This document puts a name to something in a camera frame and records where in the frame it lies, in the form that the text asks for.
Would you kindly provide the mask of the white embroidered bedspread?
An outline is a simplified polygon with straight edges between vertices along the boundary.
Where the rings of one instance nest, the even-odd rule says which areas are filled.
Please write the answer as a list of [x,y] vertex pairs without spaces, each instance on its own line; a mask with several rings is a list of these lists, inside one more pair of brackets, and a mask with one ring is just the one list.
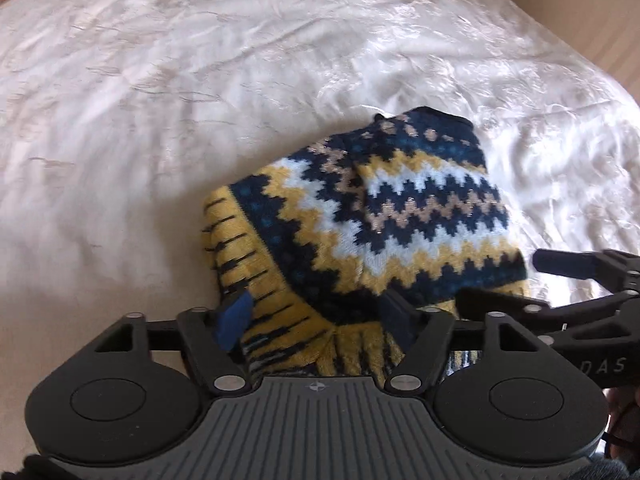
[[6,2],[2,468],[100,330],[215,302],[213,188],[421,105],[474,124],[522,252],[638,250],[638,106],[510,0]]

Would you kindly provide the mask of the navy yellow patterned knit sweater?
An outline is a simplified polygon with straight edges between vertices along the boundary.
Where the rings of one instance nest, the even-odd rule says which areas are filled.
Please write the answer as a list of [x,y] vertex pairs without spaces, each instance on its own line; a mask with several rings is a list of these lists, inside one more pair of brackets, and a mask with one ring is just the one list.
[[464,288],[528,291],[473,125],[427,106],[312,142],[203,212],[221,295],[254,300],[232,337],[253,379],[384,382],[404,355],[378,310],[389,290],[445,311]]

